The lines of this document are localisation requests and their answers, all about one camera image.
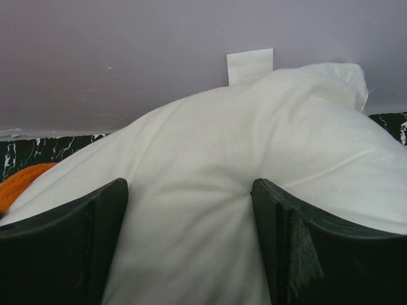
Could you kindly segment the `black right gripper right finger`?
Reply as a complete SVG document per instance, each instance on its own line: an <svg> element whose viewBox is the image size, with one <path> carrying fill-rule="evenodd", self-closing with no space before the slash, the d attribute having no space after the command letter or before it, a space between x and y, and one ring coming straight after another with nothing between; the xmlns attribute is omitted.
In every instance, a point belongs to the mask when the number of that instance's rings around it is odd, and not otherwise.
<svg viewBox="0 0 407 305"><path fill-rule="evenodd" d="M354 224L253 182L252 208L272 304L405 304L406 237Z"/></svg>

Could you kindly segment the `orange patterned plush pillowcase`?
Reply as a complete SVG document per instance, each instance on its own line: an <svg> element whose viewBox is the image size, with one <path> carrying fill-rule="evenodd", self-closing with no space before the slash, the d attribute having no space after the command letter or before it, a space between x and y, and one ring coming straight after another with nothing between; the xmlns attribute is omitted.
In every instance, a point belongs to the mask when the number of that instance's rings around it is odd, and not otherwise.
<svg viewBox="0 0 407 305"><path fill-rule="evenodd" d="M3 217L14 201L35 181L40 175L54 167L57 163L40 163L28 166L1 183L1 217Z"/></svg>

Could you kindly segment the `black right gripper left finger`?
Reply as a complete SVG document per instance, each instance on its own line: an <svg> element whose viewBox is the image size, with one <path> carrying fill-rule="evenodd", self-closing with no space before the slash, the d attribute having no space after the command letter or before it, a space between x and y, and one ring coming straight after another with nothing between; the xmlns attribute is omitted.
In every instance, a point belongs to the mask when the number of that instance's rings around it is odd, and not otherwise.
<svg viewBox="0 0 407 305"><path fill-rule="evenodd" d="M116 179L1 226L1 304L100 304L127 202Z"/></svg>

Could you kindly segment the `white pillow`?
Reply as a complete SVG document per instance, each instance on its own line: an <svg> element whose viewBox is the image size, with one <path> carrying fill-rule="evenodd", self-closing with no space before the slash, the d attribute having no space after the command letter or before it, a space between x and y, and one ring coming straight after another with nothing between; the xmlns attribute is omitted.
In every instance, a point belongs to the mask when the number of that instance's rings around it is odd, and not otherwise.
<svg viewBox="0 0 407 305"><path fill-rule="evenodd" d="M155 109L40 175L2 226L123 178L104 304L269 304L252 183L406 234L406 148L369 119L362 68L306 65Z"/></svg>

